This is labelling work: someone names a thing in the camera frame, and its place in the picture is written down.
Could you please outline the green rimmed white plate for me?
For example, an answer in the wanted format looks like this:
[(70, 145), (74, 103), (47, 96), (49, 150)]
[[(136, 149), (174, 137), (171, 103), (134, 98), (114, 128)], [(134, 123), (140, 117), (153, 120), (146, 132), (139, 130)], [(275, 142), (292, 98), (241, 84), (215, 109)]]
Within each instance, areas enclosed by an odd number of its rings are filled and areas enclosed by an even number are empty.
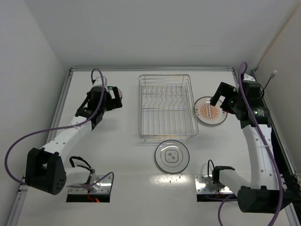
[(164, 173), (182, 173), (190, 162), (190, 153), (187, 147), (177, 140), (161, 142), (154, 153), (157, 167)]

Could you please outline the red rimmed plate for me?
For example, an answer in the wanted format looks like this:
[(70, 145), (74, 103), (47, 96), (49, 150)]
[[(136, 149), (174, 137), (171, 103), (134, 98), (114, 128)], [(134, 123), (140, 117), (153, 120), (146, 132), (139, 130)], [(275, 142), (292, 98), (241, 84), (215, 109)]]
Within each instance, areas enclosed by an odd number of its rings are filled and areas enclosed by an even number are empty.
[(119, 94), (120, 100), (122, 100), (123, 95), (122, 95), (122, 92), (121, 92), (121, 90), (119, 88), (118, 88), (118, 94)]

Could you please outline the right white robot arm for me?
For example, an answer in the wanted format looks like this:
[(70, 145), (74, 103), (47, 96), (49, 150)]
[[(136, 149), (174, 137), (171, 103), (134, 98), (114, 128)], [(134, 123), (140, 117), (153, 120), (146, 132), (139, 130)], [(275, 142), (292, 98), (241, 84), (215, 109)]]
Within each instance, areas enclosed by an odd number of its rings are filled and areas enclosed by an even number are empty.
[(242, 87), (247, 103), (240, 91), (221, 82), (210, 104), (215, 106), (219, 98), (224, 97), (221, 109), (240, 121), (248, 146), (251, 180), (244, 179), (233, 167), (215, 166), (212, 181), (227, 186), (233, 192), (242, 212), (275, 214), (293, 201), (293, 193), (283, 191), (283, 196), (279, 196), (279, 183), (272, 162), (272, 121), (268, 108), (263, 105), (261, 85), (255, 81), (244, 81)]

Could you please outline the orange patterned plate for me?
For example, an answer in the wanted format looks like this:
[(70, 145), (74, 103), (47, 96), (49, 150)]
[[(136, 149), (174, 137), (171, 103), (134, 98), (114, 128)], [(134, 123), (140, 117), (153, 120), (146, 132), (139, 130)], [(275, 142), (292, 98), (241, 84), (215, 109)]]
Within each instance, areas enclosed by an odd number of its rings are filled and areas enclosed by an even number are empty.
[(227, 119), (228, 113), (221, 109), (221, 100), (218, 100), (215, 106), (210, 104), (210, 100), (210, 96), (197, 99), (194, 104), (194, 114), (205, 125), (217, 126)]

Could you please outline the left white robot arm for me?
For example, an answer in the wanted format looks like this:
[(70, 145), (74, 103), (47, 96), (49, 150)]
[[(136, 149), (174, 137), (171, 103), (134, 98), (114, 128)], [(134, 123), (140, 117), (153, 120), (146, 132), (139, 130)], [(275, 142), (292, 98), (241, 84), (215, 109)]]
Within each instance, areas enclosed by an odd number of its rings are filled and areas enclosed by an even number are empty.
[(120, 90), (117, 87), (112, 90), (114, 98), (107, 88), (91, 88), (71, 125), (42, 148), (29, 151), (25, 172), (27, 186), (57, 195), (65, 186), (91, 189), (100, 182), (88, 164), (65, 168), (63, 162), (80, 139), (101, 122), (106, 111), (122, 107)]

